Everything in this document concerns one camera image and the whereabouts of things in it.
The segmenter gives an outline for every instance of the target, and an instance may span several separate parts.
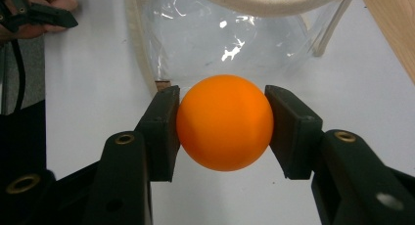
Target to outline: clear plastic bag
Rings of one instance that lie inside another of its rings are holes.
[[[291,0],[259,6],[245,0],[135,1],[140,66],[154,80],[186,89],[215,74],[260,80],[300,67],[324,53],[351,0],[299,0],[296,6]]]

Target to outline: white table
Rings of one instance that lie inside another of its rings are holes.
[[[58,178],[99,159],[106,139],[135,127],[152,96],[129,41],[123,0],[79,0],[79,26],[46,38],[48,167]],[[269,84],[352,131],[388,166],[415,175],[415,87],[364,3],[353,0],[326,54]],[[179,151],[173,182],[153,183],[156,225],[320,224],[310,181],[285,180],[268,150],[219,173]]]

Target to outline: black clamp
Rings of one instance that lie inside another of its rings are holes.
[[[160,91],[134,131],[117,133],[100,161],[56,181],[44,169],[0,178],[0,224],[153,224],[151,184],[171,181],[180,143],[180,89]],[[323,225],[415,224],[415,178],[385,166],[365,141],[323,120],[289,90],[266,86],[270,148],[291,180],[308,180]]]
[[[29,3],[27,0],[11,0],[16,7],[15,15],[0,0],[0,23],[11,32],[17,32],[23,24],[50,24],[61,27],[75,27],[78,25],[73,15],[64,9]]]

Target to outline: ping pong ball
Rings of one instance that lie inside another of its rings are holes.
[[[256,161],[271,141],[272,109],[250,81],[216,75],[193,86],[177,112],[176,129],[186,153],[202,166],[232,171]]]

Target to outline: black cable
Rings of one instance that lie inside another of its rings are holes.
[[[21,47],[17,39],[12,40],[13,53],[15,54],[16,63],[18,65],[19,72],[19,93],[18,99],[16,100],[15,112],[18,112],[22,108],[24,89],[25,89],[25,71],[22,58]]]

